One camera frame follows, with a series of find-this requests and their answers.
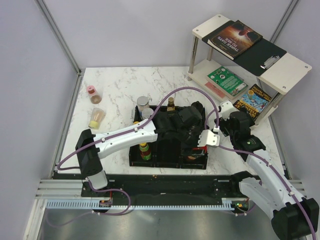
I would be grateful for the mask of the red-lid sauce jar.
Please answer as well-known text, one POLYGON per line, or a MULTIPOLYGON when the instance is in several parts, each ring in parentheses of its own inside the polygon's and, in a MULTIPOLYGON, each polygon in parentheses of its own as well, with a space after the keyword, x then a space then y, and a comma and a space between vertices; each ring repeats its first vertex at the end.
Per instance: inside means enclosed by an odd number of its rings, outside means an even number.
POLYGON ((195 147, 190 149, 190 151, 186 155, 186 159, 188 161, 195 161, 196 159, 204 156, 207 153, 207 147, 195 147))

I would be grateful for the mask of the small yellow-label brown bottle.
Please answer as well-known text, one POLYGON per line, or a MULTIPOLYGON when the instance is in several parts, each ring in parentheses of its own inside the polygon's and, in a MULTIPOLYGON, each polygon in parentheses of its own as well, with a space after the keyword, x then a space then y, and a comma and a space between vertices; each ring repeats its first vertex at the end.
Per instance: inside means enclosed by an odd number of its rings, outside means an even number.
POLYGON ((175 99, 173 97, 168 98, 167 103, 167 111, 174 111, 175 110, 175 99))

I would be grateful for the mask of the black six-compartment plastic tray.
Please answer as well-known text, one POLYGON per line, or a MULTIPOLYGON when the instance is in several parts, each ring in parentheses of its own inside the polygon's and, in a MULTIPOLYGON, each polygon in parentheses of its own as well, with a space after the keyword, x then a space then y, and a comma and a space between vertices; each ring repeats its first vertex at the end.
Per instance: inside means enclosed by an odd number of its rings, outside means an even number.
POLYGON ((174 111, 167 111, 161 106, 152 119, 158 134, 155 142, 149 142, 152 157, 144 161, 140 155, 139 145, 129 149, 129 165, 132 167, 174 168, 174 169, 200 169, 207 168, 208 151, 204 156, 194 161, 186 159, 188 152, 182 152, 181 142, 176 138, 177 130, 192 126, 204 126, 206 110, 200 113, 193 106, 176 106, 174 111))

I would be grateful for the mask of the brown-lid spice jar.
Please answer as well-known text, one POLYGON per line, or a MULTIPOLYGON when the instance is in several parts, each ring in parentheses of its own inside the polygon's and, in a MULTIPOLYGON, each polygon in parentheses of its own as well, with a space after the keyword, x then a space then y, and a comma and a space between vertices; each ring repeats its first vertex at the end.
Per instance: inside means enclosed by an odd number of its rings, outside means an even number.
POLYGON ((154 113, 154 110, 152 108, 150 108, 150 107, 145 108, 141 112, 141 118, 143 120, 149 119, 153 115, 153 113, 154 113))

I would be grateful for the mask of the yellow-cap sauce bottle tall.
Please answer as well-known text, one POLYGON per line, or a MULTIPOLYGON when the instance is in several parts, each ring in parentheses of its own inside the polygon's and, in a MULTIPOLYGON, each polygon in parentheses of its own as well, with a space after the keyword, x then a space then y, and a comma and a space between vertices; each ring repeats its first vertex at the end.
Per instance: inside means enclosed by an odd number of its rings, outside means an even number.
POLYGON ((140 156, 144 161, 149 161, 152 158, 152 150, 148 143, 140 143, 139 144, 140 156))

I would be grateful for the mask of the silver-lid salt jar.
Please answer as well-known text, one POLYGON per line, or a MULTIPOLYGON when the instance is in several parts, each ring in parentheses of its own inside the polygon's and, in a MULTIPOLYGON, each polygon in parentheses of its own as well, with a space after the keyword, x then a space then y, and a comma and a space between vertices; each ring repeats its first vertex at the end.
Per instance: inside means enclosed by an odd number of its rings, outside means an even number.
POLYGON ((149 99, 148 99, 147 96, 139 96, 139 97, 137 98, 136 103, 137 103, 138 110, 139 110, 140 112, 142 112, 144 109, 150 107, 149 99))

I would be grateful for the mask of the yellow-lid clear spice shaker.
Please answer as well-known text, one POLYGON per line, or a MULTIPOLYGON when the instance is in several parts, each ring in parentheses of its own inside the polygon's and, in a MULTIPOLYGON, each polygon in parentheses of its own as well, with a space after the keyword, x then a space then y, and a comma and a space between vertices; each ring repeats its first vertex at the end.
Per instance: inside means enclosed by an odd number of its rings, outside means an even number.
POLYGON ((102 110, 101 108, 95 107, 92 110, 88 127, 94 130, 98 130, 101 126, 103 119, 105 118, 105 115, 106 113, 104 110, 102 110))

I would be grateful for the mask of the pink-lid spice shaker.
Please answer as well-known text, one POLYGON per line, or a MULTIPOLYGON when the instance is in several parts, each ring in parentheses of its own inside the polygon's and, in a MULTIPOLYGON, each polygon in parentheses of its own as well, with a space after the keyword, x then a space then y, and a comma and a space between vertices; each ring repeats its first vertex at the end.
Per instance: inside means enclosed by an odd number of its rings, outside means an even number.
POLYGON ((102 101, 102 96, 93 85, 87 86, 86 91, 92 104, 99 104, 102 101))

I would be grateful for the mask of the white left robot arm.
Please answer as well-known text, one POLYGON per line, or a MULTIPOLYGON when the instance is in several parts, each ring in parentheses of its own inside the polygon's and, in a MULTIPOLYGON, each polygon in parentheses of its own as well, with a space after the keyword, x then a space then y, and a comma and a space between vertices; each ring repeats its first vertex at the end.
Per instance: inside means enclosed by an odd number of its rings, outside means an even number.
POLYGON ((196 148, 206 127, 204 116, 204 108, 194 105, 174 111, 157 108, 150 118, 117 131, 93 134, 86 129, 75 146, 80 173, 89 181, 92 191, 104 197, 109 193, 110 185, 101 159, 143 143, 176 142, 188 149, 196 148))

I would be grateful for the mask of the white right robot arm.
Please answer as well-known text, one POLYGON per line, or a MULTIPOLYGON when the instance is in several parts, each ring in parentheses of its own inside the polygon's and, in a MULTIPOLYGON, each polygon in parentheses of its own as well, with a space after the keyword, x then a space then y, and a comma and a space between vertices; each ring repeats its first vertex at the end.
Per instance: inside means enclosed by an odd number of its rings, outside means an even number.
POLYGON ((295 240, 308 235, 317 239, 320 207, 314 198, 306 198, 273 163, 265 145, 251 134, 255 123, 246 110, 223 104, 216 121, 230 138, 232 148, 256 172, 259 183, 249 172, 233 174, 229 191, 235 197, 245 195, 270 219, 274 233, 281 240, 295 240))

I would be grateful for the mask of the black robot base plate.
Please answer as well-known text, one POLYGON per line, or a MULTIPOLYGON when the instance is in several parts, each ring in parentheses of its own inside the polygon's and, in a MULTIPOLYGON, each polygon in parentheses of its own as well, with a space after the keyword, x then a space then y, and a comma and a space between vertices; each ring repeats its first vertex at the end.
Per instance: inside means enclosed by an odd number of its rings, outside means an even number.
POLYGON ((239 183, 246 178, 260 179, 248 171, 241 171, 232 175, 108 174, 108 185, 105 188, 122 189, 130 197, 187 194, 238 198, 244 197, 240 192, 239 183))

